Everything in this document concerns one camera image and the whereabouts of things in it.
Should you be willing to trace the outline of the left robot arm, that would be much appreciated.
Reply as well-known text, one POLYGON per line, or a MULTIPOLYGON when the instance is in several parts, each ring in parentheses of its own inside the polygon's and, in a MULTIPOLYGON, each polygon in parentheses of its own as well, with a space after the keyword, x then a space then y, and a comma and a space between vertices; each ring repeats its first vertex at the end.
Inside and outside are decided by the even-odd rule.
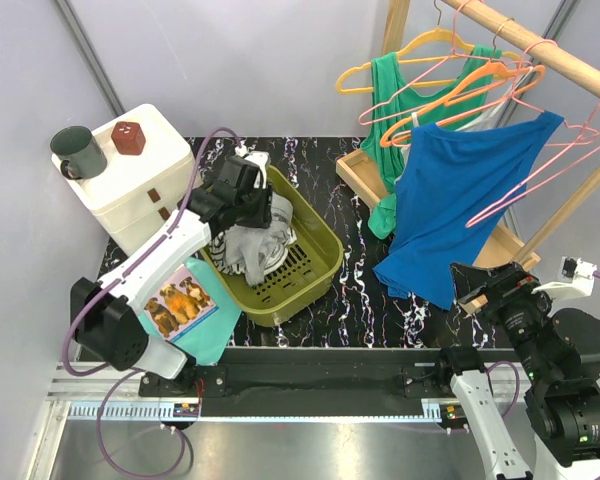
POLYGON ((260 151, 227 157, 218 176, 189 189, 179 208, 127 261, 98 281, 78 280, 70 292, 64 342, 77 342, 118 371, 152 372, 173 395, 188 394, 196 382, 187 365, 193 357, 148 334, 139 316, 152 293, 219 233, 236 224, 269 224, 269 164, 268 154, 260 151))

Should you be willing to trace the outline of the black white striped tank top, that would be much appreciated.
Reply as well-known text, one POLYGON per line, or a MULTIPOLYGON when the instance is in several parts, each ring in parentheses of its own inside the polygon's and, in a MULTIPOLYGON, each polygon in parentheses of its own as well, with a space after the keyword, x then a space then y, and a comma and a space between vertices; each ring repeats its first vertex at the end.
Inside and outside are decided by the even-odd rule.
MULTIPOLYGON (((207 250, 213 264, 224 274, 245 274, 247 271, 245 260, 242 256, 239 256, 236 261, 230 262, 229 257, 227 256, 227 246, 225 233, 219 234, 211 241, 207 250)), ((269 275, 281 268, 286 261, 288 254, 289 249, 287 243, 284 243, 282 246, 276 246, 273 249, 272 255, 264 262, 264 275, 269 275)))

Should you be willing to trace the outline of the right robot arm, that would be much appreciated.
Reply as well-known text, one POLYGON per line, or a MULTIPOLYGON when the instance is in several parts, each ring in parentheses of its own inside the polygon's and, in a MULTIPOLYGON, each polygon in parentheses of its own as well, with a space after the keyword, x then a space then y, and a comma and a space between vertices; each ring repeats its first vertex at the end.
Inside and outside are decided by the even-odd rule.
POLYGON ((489 383, 490 367, 474 347, 441 349, 433 370, 437 390, 464 411, 488 479, 600 479, 600 320, 556 301, 591 295, 600 273, 579 258, 562 260, 559 280, 541 283, 520 264, 450 266, 457 302, 477 299, 479 319, 501 328, 527 376, 522 397, 534 431, 536 464, 515 448, 489 383))

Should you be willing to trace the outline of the blue tank top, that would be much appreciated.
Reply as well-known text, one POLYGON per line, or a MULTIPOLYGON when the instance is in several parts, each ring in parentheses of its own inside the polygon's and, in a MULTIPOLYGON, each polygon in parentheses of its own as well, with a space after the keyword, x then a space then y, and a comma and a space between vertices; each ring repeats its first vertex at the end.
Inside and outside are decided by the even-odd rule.
POLYGON ((472 265, 501 216, 468 227, 476 214, 522 180, 562 116, 537 118, 481 131, 414 130, 402 178, 397 182, 396 228, 389 254, 374 268, 394 298, 410 294, 448 310, 454 301, 450 266, 472 265))

